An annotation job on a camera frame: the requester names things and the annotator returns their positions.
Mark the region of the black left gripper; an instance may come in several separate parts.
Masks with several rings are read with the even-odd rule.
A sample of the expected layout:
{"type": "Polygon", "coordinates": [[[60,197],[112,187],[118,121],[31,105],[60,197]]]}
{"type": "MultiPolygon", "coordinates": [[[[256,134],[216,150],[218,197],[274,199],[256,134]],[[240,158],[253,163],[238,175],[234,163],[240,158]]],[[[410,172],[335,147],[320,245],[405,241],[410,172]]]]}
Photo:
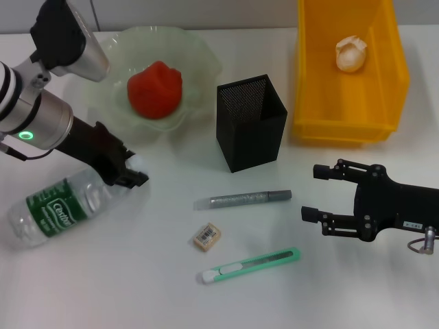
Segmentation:
{"type": "Polygon", "coordinates": [[[91,126],[75,117],[67,137],[56,149],[92,167],[110,186],[134,188],[149,180],[147,174],[128,169],[134,168],[137,155],[100,122],[91,126]]]}

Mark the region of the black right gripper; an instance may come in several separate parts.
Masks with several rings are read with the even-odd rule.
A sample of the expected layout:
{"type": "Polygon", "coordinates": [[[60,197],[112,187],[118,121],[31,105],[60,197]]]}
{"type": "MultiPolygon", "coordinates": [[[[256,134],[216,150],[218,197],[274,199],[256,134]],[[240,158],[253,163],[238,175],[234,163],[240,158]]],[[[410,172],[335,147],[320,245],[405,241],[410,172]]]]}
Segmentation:
{"type": "Polygon", "coordinates": [[[438,237],[438,189],[401,184],[385,167],[339,159],[334,167],[315,164],[313,177],[357,184],[354,215],[337,215],[303,206],[302,220],[321,224],[322,235],[372,242],[394,228],[438,237]]]}

